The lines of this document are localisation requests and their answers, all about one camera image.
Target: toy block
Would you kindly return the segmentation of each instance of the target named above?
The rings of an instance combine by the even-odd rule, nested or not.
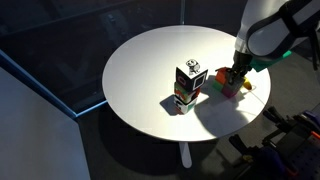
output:
[[[200,64],[190,59],[176,68],[176,82],[188,92],[195,91],[204,84],[208,69],[200,68]]]
[[[221,91],[222,91],[222,88],[223,88],[223,84],[221,84],[221,83],[220,83],[219,81],[217,81],[217,80],[214,80],[212,87],[215,88],[217,91],[221,92]]]
[[[235,96],[238,91],[240,90],[241,86],[243,85],[243,82],[245,81],[244,78],[239,77],[235,78],[233,84],[225,83],[223,85],[223,88],[221,90],[221,93],[225,95],[228,98],[231,98]]]
[[[252,85],[251,85],[249,79],[246,77],[244,77],[243,87],[246,88],[247,90],[252,90]]]
[[[174,96],[174,104],[181,114],[187,114],[196,104],[198,98],[193,99],[190,103],[184,103],[179,97]]]
[[[215,80],[218,81],[220,84],[224,85],[224,83],[226,82],[226,71],[227,71],[227,67],[223,67],[220,69],[217,69],[217,75],[215,77]]]
[[[188,104],[192,100],[198,97],[200,93],[200,88],[195,91],[188,92],[183,87],[181,87],[177,82],[174,83],[174,94],[179,97],[185,104]]]

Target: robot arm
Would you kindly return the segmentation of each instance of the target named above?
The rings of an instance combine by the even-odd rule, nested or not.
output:
[[[274,61],[306,37],[315,40],[319,20],[320,0],[248,0],[235,43],[229,83],[251,70],[253,57]]]

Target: stacked block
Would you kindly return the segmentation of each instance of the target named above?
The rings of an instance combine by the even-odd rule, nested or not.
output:
[[[197,102],[200,87],[207,78],[208,69],[200,68],[200,64],[190,59],[176,68],[174,83],[174,103],[180,113],[186,114]]]
[[[215,77],[215,81],[213,82],[213,87],[221,92],[224,96],[231,98],[238,93],[245,79],[243,77],[235,78],[234,83],[232,85],[229,84],[227,82],[229,70],[230,68],[227,67],[216,70],[218,72]]]

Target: table leg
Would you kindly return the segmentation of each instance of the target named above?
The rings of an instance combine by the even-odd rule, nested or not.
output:
[[[187,142],[179,142],[182,164],[185,168],[190,168],[192,165],[189,145]]]

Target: small object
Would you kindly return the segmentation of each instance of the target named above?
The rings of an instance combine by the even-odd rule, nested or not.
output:
[[[179,97],[174,96],[174,104],[181,114],[187,114],[196,104],[197,98],[193,99],[190,103],[184,103]]]
[[[213,87],[228,98],[235,96],[240,90],[241,86],[243,85],[245,79],[240,76],[237,76],[233,80],[233,83],[230,84],[227,82],[227,79],[229,79],[229,76],[231,75],[230,68],[223,67],[223,68],[217,69],[216,71],[218,72],[217,72],[215,81],[213,83]]]
[[[246,88],[247,90],[251,90],[252,86],[248,78],[244,77],[244,83],[243,87]]]
[[[287,119],[284,119],[274,106],[264,110],[263,115],[274,122],[276,126],[285,133],[290,132],[296,124],[295,121],[290,121],[291,118],[289,116],[286,117]]]
[[[192,92],[204,84],[208,69],[200,68],[200,64],[190,59],[176,68],[176,82],[186,91]]]
[[[247,163],[253,163],[253,157],[251,155],[243,155],[242,159]]]
[[[188,104],[192,100],[198,97],[200,93],[200,88],[188,92],[183,87],[181,87],[177,82],[174,83],[174,94],[179,97],[185,104]]]
[[[320,135],[314,131],[311,131],[311,135],[320,140]]]
[[[116,19],[113,17],[112,14],[108,14],[108,18],[109,18],[110,23],[112,23],[112,24],[116,23]]]

